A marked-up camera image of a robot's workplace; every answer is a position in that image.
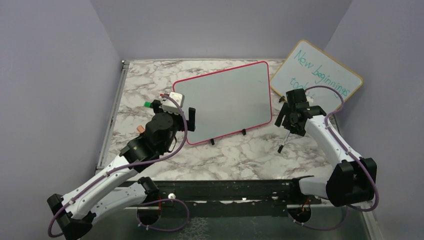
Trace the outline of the white whiteboard marker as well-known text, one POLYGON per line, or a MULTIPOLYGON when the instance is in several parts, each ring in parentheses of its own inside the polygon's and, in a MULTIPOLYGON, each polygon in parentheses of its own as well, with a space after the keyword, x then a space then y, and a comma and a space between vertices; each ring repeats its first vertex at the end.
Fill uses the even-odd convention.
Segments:
POLYGON ((286 134, 286 136, 284 137, 284 139, 283 139, 283 142, 282 142, 282 144, 281 145, 286 145, 286 143, 287 143, 287 140, 288 140, 288 138, 289 138, 289 136, 291 135, 291 133, 290 132, 288 132, 287 134, 286 134))

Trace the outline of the black marker cap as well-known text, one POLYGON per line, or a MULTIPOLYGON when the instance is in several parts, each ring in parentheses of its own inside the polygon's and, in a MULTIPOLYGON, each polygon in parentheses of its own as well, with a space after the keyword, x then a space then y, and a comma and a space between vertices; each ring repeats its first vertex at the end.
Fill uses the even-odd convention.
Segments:
POLYGON ((282 152, 283 148, 284 148, 284 145, 283 144, 280 145, 277 152, 280 154, 282 152))

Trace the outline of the red framed whiteboard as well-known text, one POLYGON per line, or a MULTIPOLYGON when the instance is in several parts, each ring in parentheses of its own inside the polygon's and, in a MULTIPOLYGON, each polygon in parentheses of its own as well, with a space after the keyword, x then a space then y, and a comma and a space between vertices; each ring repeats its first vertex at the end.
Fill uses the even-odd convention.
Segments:
POLYGON ((196 145, 241 133, 272 120, 269 65, 257 61, 176 81, 184 95, 183 110, 194 108, 195 131, 187 142, 196 145))

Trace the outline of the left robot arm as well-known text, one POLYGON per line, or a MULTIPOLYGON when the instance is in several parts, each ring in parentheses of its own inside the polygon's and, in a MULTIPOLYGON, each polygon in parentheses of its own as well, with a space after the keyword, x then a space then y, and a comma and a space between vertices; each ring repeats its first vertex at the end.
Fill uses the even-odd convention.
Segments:
POLYGON ((123 190, 115 189, 155 163, 180 152, 188 133, 196 130, 196 109, 183 110, 184 97, 175 92, 161 100, 146 101, 153 117, 137 137, 130 140, 103 170, 76 189, 52 194, 47 203, 53 214, 47 227, 50 238, 79 240, 102 217, 116 210, 141 203, 152 205, 159 199, 158 188, 150 177, 141 177, 123 190))

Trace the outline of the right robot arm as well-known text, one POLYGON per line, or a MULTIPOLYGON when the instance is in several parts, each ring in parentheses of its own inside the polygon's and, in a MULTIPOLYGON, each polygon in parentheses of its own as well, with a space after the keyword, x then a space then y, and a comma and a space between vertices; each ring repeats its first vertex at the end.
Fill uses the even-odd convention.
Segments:
POLYGON ((284 127, 292 135, 312 137, 332 166, 329 177, 304 176, 288 190, 289 199, 300 204, 308 196, 326 199, 335 207, 374 201, 367 211, 373 211, 380 202, 376 186, 377 163, 355 151, 330 123, 332 114, 318 105, 310 105, 306 90, 293 89, 286 93, 275 125, 284 127))

